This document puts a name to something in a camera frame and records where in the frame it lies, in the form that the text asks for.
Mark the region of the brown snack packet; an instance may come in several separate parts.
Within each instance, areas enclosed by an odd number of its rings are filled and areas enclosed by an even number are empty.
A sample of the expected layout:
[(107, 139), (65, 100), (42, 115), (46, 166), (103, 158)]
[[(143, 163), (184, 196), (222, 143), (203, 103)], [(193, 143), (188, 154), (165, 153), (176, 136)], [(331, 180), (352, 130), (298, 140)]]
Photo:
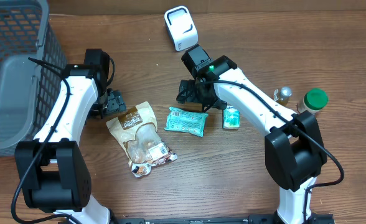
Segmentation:
[(153, 167), (178, 159), (158, 135), (156, 116), (147, 101), (107, 121), (106, 126), (126, 153), (137, 178), (148, 175)]

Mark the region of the teal Kleenex tissue pack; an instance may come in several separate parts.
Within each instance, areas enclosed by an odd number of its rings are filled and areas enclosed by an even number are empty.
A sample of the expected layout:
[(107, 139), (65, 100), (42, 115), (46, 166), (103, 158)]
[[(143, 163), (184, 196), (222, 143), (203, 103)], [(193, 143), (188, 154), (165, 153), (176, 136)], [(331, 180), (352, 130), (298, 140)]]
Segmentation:
[(240, 127), (240, 112), (231, 105), (223, 110), (222, 128), (238, 129)]

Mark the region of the clear yellow liquid bottle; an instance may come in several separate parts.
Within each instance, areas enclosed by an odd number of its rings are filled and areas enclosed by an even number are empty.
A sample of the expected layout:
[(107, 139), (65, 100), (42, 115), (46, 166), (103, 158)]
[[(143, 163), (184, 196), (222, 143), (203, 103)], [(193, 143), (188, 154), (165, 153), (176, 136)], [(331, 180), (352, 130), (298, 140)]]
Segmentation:
[(279, 103), (282, 106), (286, 106), (289, 102), (290, 97), (292, 96), (292, 89), (288, 86), (283, 86), (279, 89), (276, 89), (273, 93), (273, 99), (275, 102)]

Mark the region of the green lid white jar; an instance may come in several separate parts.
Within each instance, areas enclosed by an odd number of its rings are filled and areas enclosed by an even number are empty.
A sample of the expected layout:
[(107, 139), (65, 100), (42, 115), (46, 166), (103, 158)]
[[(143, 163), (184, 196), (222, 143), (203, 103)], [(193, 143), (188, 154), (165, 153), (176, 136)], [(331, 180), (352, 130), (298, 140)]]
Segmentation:
[(328, 104), (327, 93), (320, 89), (314, 88), (308, 91), (303, 99), (298, 102), (297, 109), (300, 113), (308, 111), (311, 114), (316, 114)]

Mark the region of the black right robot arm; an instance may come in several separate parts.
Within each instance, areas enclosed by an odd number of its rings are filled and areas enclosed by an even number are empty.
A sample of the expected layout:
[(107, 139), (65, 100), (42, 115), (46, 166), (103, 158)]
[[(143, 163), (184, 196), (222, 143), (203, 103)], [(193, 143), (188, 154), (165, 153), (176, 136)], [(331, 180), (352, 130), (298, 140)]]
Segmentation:
[(235, 62), (216, 60), (195, 45), (181, 58), (192, 79), (183, 80), (176, 100), (202, 104), (202, 110), (232, 105), (265, 138), (265, 166), (279, 185), (279, 205), (272, 215), (250, 215), (250, 223), (333, 223), (330, 215), (311, 211), (311, 186), (316, 183), (326, 153), (313, 114), (297, 114), (257, 88)]

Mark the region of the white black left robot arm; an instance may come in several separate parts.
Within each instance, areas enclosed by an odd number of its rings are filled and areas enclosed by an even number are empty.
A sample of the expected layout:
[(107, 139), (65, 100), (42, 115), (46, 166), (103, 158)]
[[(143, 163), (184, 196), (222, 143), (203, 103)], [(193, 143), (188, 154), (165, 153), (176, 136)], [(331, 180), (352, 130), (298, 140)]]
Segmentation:
[(102, 49), (87, 49), (82, 64), (59, 67), (32, 58), (31, 62), (61, 79), (61, 89), (45, 124), (31, 141), (17, 144), (14, 157), (19, 184), (11, 202), (20, 194), (29, 208), (47, 214), (34, 223), (62, 218), (64, 223), (116, 223), (112, 210), (92, 195), (90, 172), (79, 149), (88, 118), (104, 118), (126, 109), (121, 93), (109, 85), (115, 74), (114, 60)]

